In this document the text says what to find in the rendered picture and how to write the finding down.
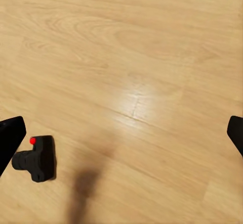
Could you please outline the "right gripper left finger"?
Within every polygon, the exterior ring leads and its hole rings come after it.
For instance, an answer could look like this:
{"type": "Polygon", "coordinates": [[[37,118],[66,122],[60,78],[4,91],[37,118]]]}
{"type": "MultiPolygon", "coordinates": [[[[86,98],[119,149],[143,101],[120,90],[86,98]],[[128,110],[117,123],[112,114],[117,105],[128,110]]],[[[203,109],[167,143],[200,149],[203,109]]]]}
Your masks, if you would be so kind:
{"type": "Polygon", "coordinates": [[[22,116],[0,122],[0,176],[25,136],[26,127],[22,116]]]}

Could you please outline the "digital camera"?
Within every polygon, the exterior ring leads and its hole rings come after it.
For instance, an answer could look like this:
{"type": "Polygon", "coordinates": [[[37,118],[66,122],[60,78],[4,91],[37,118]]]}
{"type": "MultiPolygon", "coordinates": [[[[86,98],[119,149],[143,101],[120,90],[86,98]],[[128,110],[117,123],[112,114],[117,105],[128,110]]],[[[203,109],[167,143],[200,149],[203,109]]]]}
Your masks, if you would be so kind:
{"type": "Polygon", "coordinates": [[[35,136],[30,138],[33,149],[16,152],[12,157],[12,166],[15,170],[27,170],[31,179],[36,182],[45,182],[54,177],[54,156],[52,136],[35,136]]]}

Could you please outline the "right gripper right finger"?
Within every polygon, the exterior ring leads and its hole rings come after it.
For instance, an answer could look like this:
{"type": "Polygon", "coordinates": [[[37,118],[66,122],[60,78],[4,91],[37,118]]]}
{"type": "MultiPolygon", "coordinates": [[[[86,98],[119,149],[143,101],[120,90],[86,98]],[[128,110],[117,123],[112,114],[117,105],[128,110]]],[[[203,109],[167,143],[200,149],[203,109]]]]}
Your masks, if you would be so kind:
{"type": "Polygon", "coordinates": [[[227,134],[243,156],[243,118],[238,116],[231,116],[227,134]]]}

